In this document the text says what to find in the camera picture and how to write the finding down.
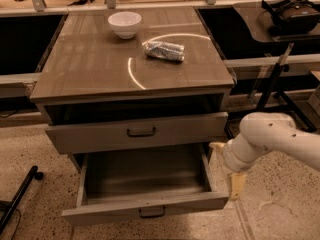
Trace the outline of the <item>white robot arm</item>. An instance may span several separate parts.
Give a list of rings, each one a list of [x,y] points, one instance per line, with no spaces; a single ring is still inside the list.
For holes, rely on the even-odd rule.
[[[309,167],[320,170],[320,136],[296,128],[293,118],[283,113],[254,112],[242,118],[239,134],[227,143],[211,142],[213,153],[220,154],[230,173],[229,199],[240,197],[246,172],[260,157],[279,151]]]

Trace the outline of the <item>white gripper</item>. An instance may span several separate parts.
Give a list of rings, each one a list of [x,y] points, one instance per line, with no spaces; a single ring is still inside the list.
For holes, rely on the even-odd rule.
[[[230,195],[232,201],[239,199],[244,190],[247,179],[246,172],[254,164],[255,161],[266,154],[266,151],[250,144],[242,134],[238,134],[234,139],[224,142],[211,142],[209,147],[218,153],[222,152],[224,163],[232,172],[229,175]]]

